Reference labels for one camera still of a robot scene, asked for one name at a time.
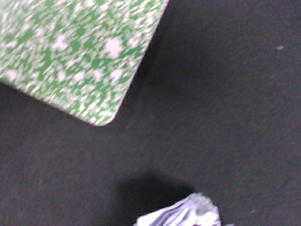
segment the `white speck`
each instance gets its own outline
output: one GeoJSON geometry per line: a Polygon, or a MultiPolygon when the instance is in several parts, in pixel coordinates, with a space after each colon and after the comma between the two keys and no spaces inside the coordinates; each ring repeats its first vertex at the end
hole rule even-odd
{"type": "Polygon", "coordinates": [[[53,30],[54,30],[54,28],[55,28],[55,23],[52,23],[52,24],[50,25],[50,29],[49,29],[49,31],[53,31],[53,30]]]}
{"type": "Polygon", "coordinates": [[[131,60],[129,64],[130,64],[131,67],[134,67],[135,62],[133,60],[131,60]]]}
{"type": "Polygon", "coordinates": [[[9,70],[6,72],[6,75],[8,76],[10,81],[13,81],[17,77],[18,72],[16,70],[9,70]]]}
{"type": "Polygon", "coordinates": [[[68,61],[68,63],[67,63],[67,68],[68,68],[68,67],[71,67],[72,65],[74,65],[74,63],[75,63],[75,60],[70,60],[70,61],[68,61]]]}
{"type": "Polygon", "coordinates": [[[7,17],[8,17],[8,13],[4,13],[2,17],[2,21],[5,22],[7,17]]]}
{"type": "Polygon", "coordinates": [[[139,42],[139,41],[138,41],[138,40],[135,40],[134,38],[131,38],[131,39],[128,41],[129,45],[130,45],[132,48],[137,47],[138,42],[139,42]]]}
{"type": "Polygon", "coordinates": [[[81,6],[80,3],[78,3],[78,4],[75,6],[74,11],[77,13],[78,11],[81,11],[82,9],[83,9],[83,7],[81,6]]]}
{"type": "Polygon", "coordinates": [[[43,34],[44,34],[44,29],[43,28],[38,28],[37,30],[36,30],[36,34],[37,34],[37,36],[42,36],[43,34]]]}
{"type": "Polygon", "coordinates": [[[57,4],[61,5],[62,3],[64,3],[66,0],[58,0],[57,4]]]}
{"type": "Polygon", "coordinates": [[[103,77],[103,72],[100,70],[95,70],[93,72],[94,78],[96,81],[99,81],[103,77]]]}
{"type": "Polygon", "coordinates": [[[84,72],[78,72],[77,74],[75,74],[74,79],[75,81],[80,81],[84,78],[84,72]]]}
{"type": "Polygon", "coordinates": [[[22,31],[25,32],[25,31],[27,31],[29,28],[30,28],[30,25],[29,25],[29,24],[24,24],[24,26],[23,26],[23,28],[22,28],[22,31]]]}
{"type": "Polygon", "coordinates": [[[276,49],[277,49],[277,50],[283,50],[284,47],[283,47],[283,46],[277,46],[276,49]]]}
{"type": "Polygon", "coordinates": [[[107,43],[105,44],[104,50],[108,52],[111,57],[117,58],[123,50],[120,39],[108,39],[107,43]]]}
{"type": "Polygon", "coordinates": [[[53,44],[54,49],[64,50],[68,47],[68,45],[65,43],[65,36],[59,35],[56,38],[55,44],[53,44]]]}
{"type": "Polygon", "coordinates": [[[13,48],[13,47],[15,47],[17,45],[17,41],[15,40],[15,41],[11,41],[11,42],[9,42],[8,44],[6,44],[6,46],[8,47],[8,48],[13,48]]]}
{"type": "Polygon", "coordinates": [[[111,78],[112,78],[112,82],[115,82],[116,80],[118,80],[122,75],[122,70],[121,69],[116,69],[115,71],[113,71],[111,73],[111,78]]]}
{"type": "Polygon", "coordinates": [[[39,75],[39,73],[37,73],[37,72],[35,72],[35,73],[32,74],[33,78],[37,78],[38,75],[39,75]]]}
{"type": "Polygon", "coordinates": [[[102,6],[100,6],[100,9],[103,10],[103,11],[106,11],[108,9],[108,4],[103,4],[102,6]]]}
{"type": "Polygon", "coordinates": [[[65,72],[59,72],[57,74],[57,79],[59,80],[59,82],[65,80],[65,78],[66,78],[66,73],[65,72]]]}
{"type": "Polygon", "coordinates": [[[86,6],[91,7],[94,5],[94,0],[86,0],[86,6]]]}

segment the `dark floor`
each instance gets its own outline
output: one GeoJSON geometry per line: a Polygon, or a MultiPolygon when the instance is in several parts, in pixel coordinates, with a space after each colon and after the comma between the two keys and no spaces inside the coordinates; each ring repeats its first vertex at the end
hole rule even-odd
{"type": "Polygon", "coordinates": [[[301,2],[171,0],[105,127],[0,85],[0,226],[131,226],[193,191],[301,226],[300,147],[301,2]]]}

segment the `crumpled paper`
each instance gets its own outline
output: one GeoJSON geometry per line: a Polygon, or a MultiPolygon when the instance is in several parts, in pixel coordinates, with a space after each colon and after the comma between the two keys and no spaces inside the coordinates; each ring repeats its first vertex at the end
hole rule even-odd
{"type": "Polygon", "coordinates": [[[211,199],[193,193],[170,207],[139,217],[133,226],[221,226],[221,221],[211,199]]]}

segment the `green speckled board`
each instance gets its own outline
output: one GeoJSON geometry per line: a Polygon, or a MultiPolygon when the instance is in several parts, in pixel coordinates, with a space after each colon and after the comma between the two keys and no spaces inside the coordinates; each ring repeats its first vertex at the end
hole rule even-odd
{"type": "Polygon", "coordinates": [[[0,0],[0,81],[94,125],[116,115],[168,0],[0,0]]]}

